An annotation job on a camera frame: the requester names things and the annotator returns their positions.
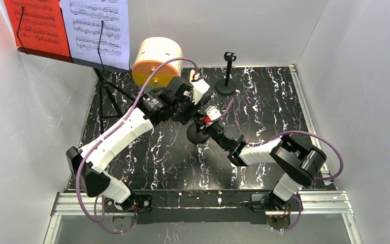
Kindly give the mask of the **black desktop microphone stand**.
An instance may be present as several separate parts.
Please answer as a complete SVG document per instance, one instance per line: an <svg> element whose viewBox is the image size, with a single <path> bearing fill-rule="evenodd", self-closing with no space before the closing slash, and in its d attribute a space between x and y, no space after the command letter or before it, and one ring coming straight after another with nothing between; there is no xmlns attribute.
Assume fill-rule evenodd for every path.
<svg viewBox="0 0 390 244"><path fill-rule="evenodd" d="M187 128L186 136L187 139L195 145L207 142L210 137L207 134L203 134L200 124L194 119Z"/></svg>

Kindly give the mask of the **black tripod music stand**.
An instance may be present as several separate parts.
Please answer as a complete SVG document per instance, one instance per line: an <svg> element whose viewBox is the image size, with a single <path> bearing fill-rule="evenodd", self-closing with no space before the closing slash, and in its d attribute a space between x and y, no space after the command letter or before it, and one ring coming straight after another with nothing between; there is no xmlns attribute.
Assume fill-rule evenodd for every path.
<svg viewBox="0 0 390 244"><path fill-rule="evenodd" d="M90 62L71 56L63 56L51 52L44 52L34 49L17 49L21 53L32 54L48 58L50 60L62 61L63 71L69 71L72 77L68 78L61 71L53 71L55 76L54 84L61 83L68 90L68 100L72 100L74 94L85 95L87 88L93 88L91 104L86 112L84 127L80 130L82 136L80 146L87 145L94 138L110 128L125 112L129 110L138 88L135 87L132 75L127 70L113 68L111 66L101 67L98 62ZM54 111L52 119L54 123L42 126L39 123L32 123L30 127L40 129L41 133L48 136L53 142L65 141L69 143L72 135L79 128L74 121L81 117L80 105L59 103Z"/></svg>

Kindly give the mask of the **white sheet music page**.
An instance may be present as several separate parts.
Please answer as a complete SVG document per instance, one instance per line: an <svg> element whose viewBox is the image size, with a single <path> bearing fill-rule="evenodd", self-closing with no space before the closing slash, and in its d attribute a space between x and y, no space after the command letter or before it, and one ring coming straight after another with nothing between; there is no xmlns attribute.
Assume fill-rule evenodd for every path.
<svg viewBox="0 0 390 244"><path fill-rule="evenodd" d="M59 2L74 63L97 69L129 69L128 2Z"/></svg>

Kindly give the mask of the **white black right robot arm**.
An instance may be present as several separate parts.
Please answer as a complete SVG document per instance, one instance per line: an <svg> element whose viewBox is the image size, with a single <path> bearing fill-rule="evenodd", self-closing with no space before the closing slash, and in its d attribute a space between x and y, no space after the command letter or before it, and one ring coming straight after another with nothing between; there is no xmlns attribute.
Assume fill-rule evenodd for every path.
<svg viewBox="0 0 390 244"><path fill-rule="evenodd" d="M258 200L242 202L252 211L281 210L303 187L312 185L326 162L325 153L297 132L287 132L259 145L250 145L235 125L221 126L214 122L201 128L223 150L237 167L276 163L284 175L274 188Z"/></svg>

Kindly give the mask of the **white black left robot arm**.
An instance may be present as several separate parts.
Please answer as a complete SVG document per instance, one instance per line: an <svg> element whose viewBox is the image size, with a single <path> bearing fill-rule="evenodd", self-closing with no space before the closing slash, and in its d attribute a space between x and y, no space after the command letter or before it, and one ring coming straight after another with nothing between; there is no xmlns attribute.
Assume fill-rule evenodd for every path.
<svg viewBox="0 0 390 244"><path fill-rule="evenodd" d="M141 135L161 122L173 120L186 124L208 103L209 84L200 79L189 82L176 76L166 87L143 93L133 110L129 110L98 138L80 149L72 146L66 152L69 168L78 185L88 197L104 196L120 205L132 205L133 190L121 180L109 175L109 163Z"/></svg>

